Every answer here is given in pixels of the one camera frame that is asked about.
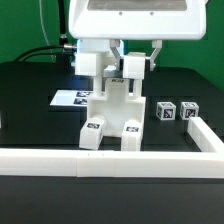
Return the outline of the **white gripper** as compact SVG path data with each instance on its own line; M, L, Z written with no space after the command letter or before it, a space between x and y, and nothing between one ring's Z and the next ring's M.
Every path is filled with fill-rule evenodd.
M207 0L71 0L69 32L74 38L110 39L120 70L122 40L153 40L146 69L153 71L161 40L198 40L206 33Z

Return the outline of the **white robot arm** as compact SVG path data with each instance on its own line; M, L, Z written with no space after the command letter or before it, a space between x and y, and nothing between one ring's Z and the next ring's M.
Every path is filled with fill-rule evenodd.
M69 32L78 50L108 40L150 40L150 67L164 40L199 40L206 33L208 0L70 0Z

